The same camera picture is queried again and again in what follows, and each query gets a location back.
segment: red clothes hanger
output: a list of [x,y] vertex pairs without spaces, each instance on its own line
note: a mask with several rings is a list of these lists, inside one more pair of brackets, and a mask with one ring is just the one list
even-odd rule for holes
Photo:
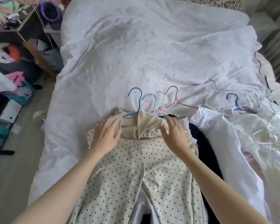
[[171,105],[168,105],[166,108],[169,108],[170,106],[174,105],[174,104],[175,104],[175,101],[176,101],[178,104],[180,104],[180,105],[184,105],[184,106],[192,107],[192,108],[197,108],[197,107],[194,107],[194,106],[191,106],[191,105],[185,105],[185,104],[182,104],[182,103],[179,103],[179,102],[178,102],[178,99],[177,99],[178,88],[177,88],[176,86],[170,86],[170,87],[168,88],[168,90],[166,91],[165,95],[168,93],[168,91],[169,91],[169,89],[170,89],[171,87],[175,87],[175,88],[176,88],[175,99],[174,99],[174,102],[173,102]]

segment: leopard print fabric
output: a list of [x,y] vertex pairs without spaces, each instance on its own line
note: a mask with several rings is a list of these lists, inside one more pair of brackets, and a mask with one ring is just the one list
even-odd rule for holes
[[243,11],[242,0],[180,0],[180,1],[191,1],[198,4],[206,4],[213,7],[220,7],[225,9],[232,9]]

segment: navy blue garment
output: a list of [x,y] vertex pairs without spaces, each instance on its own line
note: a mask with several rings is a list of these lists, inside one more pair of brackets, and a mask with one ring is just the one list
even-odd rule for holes
[[[223,179],[222,172],[220,170],[217,157],[211,147],[208,139],[204,136],[202,131],[192,123],[189,123],[189,129],[191,131],[191,135],[193,138],[197,139],[198,144],[198,158],[209,168],[211,169],[216,175],[218,175],[221,179]],[[217,217],[215,216],[213,210],[209,206],[208,202],[206,201],[203,193],[202,200],[204,202],[205,208],[208,212],[208,224],[220,224]]]

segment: person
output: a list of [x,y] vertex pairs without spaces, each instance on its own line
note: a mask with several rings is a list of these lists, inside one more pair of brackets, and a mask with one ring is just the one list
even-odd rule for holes
[[[188,167],[221,224],[269,224],[270,222],[248,204],[228,184],[213,173],[188,148],[182,125],[165,116],[167,134],[161,127],[163,139]],[[12,224],[65,224],[98,161],[117,144],[121,131],[114,136],[118,120],[110,119],[97,124],[92,146],[85,157],[48,191],[20,214]]]

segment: beige floor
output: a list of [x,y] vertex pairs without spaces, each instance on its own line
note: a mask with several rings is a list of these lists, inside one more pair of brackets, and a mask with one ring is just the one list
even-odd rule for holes
[[0,224],[11,223],[26,208],[30,185],[44,147],[44,133],[32,116],[36,111],[48,110],[54,83],[39,84],[43,89],[36,91],[16,121],[22,127],[21,131],[11,135],[4,146],[15,154],[0,156]]

